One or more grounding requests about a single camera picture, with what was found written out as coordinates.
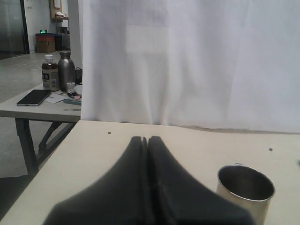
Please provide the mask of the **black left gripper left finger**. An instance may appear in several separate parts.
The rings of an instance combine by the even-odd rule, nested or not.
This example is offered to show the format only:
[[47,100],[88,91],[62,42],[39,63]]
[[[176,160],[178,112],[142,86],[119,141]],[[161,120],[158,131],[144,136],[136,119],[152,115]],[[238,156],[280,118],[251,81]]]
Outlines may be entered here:
[[56,204],[45,225],[153,225],[147,175],[147,141],[131,138],[118,161],[100,179]]

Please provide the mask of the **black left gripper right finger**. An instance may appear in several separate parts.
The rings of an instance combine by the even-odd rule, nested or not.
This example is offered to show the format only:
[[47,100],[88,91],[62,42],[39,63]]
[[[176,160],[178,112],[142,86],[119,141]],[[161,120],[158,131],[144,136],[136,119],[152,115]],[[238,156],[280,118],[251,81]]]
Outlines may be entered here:
[[175,159],[161,137],[148,142],[156,225],[254,225],[250,212],[212,192]]

